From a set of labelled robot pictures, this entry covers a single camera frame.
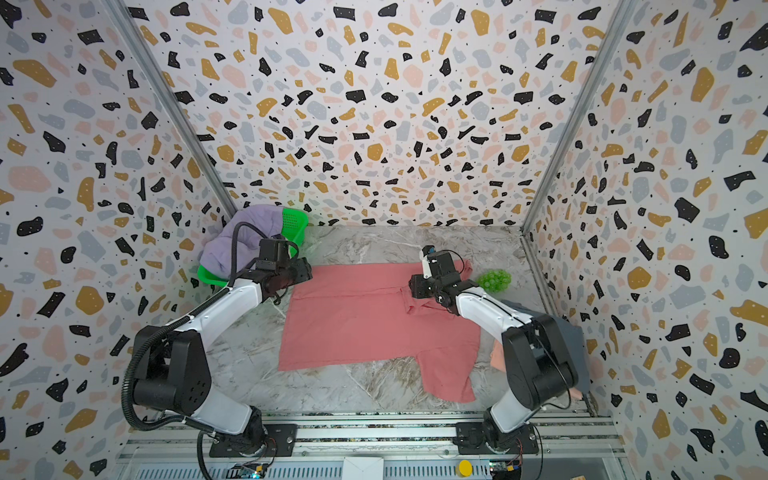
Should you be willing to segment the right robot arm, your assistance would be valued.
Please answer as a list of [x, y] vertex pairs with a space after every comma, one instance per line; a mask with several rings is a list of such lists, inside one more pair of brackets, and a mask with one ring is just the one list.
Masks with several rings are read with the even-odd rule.
[[496, 452], [520, 446], [529, 420], [555, 397], [588, 386], [583, 338], [562, 319], [520, 305], [506, 305], [477, 282], [463, 279], [451, 250], [422, 248], [421, 274], [409, 280], [415, 299], [433, 299], [452, 314], [469, 320], [497, 340], [502, 348], [508, 388], [484, 414], [482, 439], [469, 434], [459, 446], [483, 444]]

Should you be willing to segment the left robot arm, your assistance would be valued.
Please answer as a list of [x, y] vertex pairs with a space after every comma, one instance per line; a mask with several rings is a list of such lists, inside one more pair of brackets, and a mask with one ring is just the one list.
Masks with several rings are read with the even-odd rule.
[[183, 423], [225, 442], [240, 455], [254, 455], [268, 443], [262, 414], [233, 400], [212, 379], [207, 350], [243, 315], [312, 277], [299, 246], [264, 238], [258, 255], [211, 298], [162, 326], [146, 326], [135, 337], [121, 388], [129, 426], [152, 431]]

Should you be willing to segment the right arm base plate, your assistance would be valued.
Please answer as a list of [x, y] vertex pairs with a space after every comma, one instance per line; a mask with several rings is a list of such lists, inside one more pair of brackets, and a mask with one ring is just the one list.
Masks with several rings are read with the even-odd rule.
[[523, 424], [511, 432], [501, 432], [491, 421], [460, 422], [455, 425], [452, 441], [462, 455], [537, 454], [538, 435], [532, 424]]

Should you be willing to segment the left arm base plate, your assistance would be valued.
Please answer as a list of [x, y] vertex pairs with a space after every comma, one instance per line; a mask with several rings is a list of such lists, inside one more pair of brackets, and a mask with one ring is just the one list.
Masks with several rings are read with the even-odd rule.
[[257, 424], [238, 435], [217, 433], [209, 456], [242, 460], [290, 457], [297, 433], [298, 426], [291, 423]]

